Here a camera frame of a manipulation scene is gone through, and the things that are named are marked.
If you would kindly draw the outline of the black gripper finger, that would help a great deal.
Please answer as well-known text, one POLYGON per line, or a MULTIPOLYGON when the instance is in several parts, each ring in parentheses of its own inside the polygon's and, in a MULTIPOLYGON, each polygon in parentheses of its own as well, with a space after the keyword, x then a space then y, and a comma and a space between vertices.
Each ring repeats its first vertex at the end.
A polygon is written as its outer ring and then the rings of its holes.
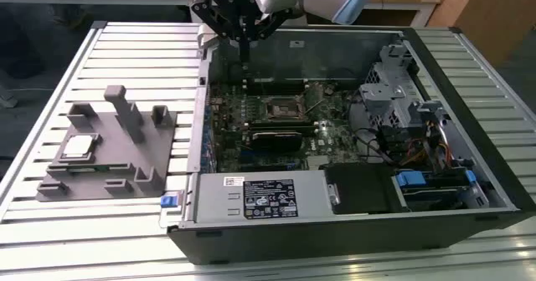
POLYGON ((249 62, 249 44, 264 40, 289 18, 289 9, 268 14, 263 19, 259 15, 245 16, 245 63, 249 62))
POLYGON ((245 63, 245 33, 240 26, 239 0, 193 0, 190 9, 212 31, 236 42, 239 61, 245 63))

